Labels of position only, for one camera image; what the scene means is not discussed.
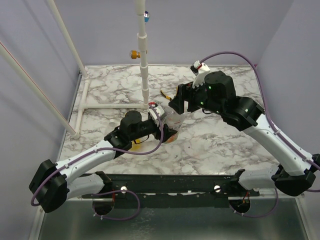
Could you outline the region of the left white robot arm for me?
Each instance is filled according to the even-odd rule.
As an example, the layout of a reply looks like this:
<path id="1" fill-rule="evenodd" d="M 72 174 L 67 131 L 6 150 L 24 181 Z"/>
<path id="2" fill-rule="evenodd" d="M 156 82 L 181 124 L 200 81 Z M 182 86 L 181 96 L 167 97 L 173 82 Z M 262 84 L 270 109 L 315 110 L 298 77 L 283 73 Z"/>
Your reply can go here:
<path id="1" fill-rule="evenodd" d="M 118 127 L 84 153 L 56 163 L 49 159 L 43 161 L 29 185 L 33 194 L 31 205 L 41 206 L 50 213 L 67 200 L 67 194 L 70 193 L 68 186 L 74 180 L 104 162 L 122 154 L 132 154 L 130 149 L 137 139 L 153 135 L 162 144 L 177 133 L 163 123 L 161 117 L 153 114 L 151 109 L 148 119 L 142 120 L 138 111 L 131 110 L 125 114 Z"/>

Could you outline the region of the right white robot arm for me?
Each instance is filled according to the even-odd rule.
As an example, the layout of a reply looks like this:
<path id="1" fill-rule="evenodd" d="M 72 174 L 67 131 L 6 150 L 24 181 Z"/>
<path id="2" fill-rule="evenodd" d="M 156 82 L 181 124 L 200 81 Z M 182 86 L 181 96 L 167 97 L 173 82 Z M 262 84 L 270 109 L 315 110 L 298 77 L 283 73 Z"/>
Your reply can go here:
<path id="1" fill-rule="evenodd" d="M 265 110 L 255 100 L 236 95 L 231 76 L 214 71 L 205 74 L 199 85 L 180 84 L 168 105 L 179 115 L 202 109 L 221 116 L 225 123 L 255 139 L 279 162 L 269 169 L 239 170 L 236 180 L 230 183 L 234 195 L 257 188 L 276 188 L 293 197 L 310 191 L 320 156 L 306 152 L 307 159 L 303 159 L 290 149 L 280 134 L 272 130 Z"/>

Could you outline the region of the green label bottle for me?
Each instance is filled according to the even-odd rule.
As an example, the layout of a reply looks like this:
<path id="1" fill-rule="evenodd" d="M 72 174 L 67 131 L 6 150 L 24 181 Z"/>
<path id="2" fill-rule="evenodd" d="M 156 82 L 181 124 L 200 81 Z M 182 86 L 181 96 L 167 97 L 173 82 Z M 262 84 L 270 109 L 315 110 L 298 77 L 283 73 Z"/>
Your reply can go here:
<path id="1" fill-rule="evenodd" d="M 168 140 L 165 142 L 165 144 L 169 144 L 178 139 L 181 126 L 185 120 L 185 115 L 176 113 L 176 111 L 169 106 L 165 107 L 164 111 L 166 113 L 164 122 L 168 125 L 168 127 L 171 130 L 176 131 L 176 133 L 169 137 Z"/>

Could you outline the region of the yellow drink bottle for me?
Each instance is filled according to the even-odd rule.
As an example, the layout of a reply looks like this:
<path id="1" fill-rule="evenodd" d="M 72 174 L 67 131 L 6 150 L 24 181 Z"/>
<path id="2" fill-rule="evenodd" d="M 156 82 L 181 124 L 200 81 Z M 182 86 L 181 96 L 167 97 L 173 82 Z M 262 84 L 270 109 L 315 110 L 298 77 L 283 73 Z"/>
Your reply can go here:
<path id="1" fill-rule="evenodd" d="M 140 152 L 142 150 L 142 144 L 135 144 L 134 142 L 132 142 L 132 148 L 130 149 L 130 151 L 132 152 Z"/>

